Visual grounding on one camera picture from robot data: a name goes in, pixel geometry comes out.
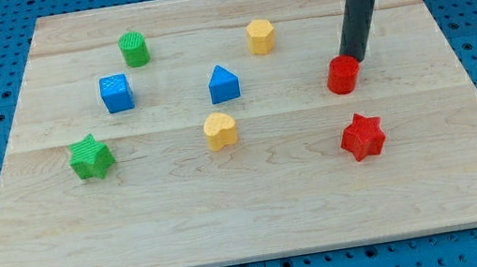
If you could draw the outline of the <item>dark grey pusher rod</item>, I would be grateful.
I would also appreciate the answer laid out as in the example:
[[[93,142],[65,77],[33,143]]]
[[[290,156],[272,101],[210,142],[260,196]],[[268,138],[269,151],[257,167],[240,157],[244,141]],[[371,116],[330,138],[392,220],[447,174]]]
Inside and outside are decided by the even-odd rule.
[[[365,59],[375,0],[346,0],[339,54]]]

